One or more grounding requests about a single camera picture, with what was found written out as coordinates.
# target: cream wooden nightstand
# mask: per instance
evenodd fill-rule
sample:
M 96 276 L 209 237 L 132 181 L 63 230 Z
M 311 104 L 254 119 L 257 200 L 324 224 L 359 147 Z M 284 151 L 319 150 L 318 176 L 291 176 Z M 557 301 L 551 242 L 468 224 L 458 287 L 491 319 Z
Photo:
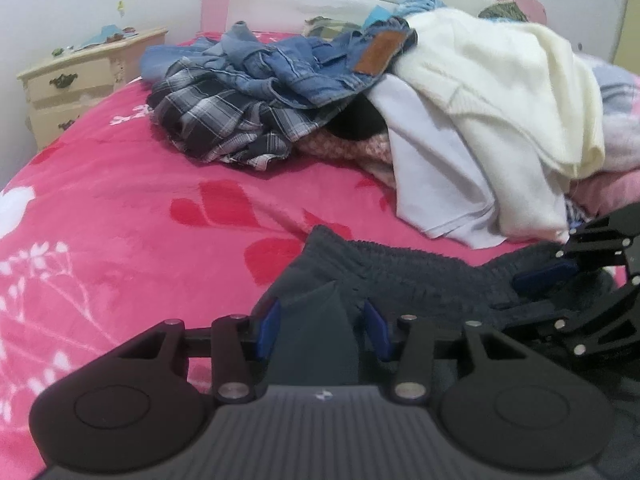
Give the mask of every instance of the cream wooden nightstand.
M 89 108 L 140 76 L 138 62 L 148 46 L 164 43 L 165 28 L 51 57 L 17 75 L 29 104 L 28 121 L 41 150 Z

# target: metal drawer pull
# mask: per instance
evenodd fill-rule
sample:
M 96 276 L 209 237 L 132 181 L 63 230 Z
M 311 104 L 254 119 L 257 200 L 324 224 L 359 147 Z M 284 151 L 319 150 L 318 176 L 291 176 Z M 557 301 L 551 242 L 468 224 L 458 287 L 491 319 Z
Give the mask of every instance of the metal drawer pull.
M 66 123 L 60 123 L 58 127 L 64 132 L 68 129 L 69 126 L 71 126 L 75 122 L 76 122 L 75 119 L 69 119 Z
M 71 85 L 76 78 L 78 78 L 78 74 L 60 74 L 57 78 L 49 81 L 49 84 L 56 88 L 66 88 Z

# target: bed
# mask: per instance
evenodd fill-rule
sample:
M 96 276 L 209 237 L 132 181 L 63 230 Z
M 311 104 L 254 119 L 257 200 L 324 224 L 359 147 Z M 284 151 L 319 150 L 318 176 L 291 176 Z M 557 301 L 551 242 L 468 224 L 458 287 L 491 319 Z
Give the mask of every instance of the bed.
M 261 41 L 325 15 L 362 22 L 398 0 L 203 0 L 215 37 L 244 20 Z M 444 0 L 477 14 L 497 0 Z M 542 5 L 516 0 L 531 21 Z M 2 476 L 42 460 L 28 412 L 48 384 L 167 318 L 187 327 L 248 312 L 313 226 L 481 264 L 520 247 L 471 251 L 394 215 L 394 192 L 349 164 L 308 156 L 266 173 L 187 160 L 149 120 L 133 82 L 40 152 L 0 196 Z M 190 381 L 206 388 L 206 364 Z

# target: silver screw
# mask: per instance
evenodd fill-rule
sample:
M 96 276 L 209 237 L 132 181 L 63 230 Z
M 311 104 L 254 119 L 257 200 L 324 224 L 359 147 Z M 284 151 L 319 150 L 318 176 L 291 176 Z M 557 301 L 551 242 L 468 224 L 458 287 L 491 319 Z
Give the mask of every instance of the silver screw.
M 407 400 L 420 399 L 427 394 L 427 388 L 420 383 L 399 383 L 394 391 L 398 397 Z
M 218 388 L 218 393 L 225 399 L 242 399 L 249 395 L 249 386 L 244 383 L 224 383 Z

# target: cream sweater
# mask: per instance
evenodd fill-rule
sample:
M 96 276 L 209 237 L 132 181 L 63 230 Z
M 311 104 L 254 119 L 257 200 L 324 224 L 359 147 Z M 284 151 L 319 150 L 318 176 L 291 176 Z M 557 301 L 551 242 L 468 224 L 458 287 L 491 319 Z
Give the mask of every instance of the cream sweater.
M 604 161 L 602 99 L 567 40 L 456 9 L 409 17 L 418 44 L 394 73 L 454 122 L 494 188 L 501 232 L 563 239 L 562 193 Z

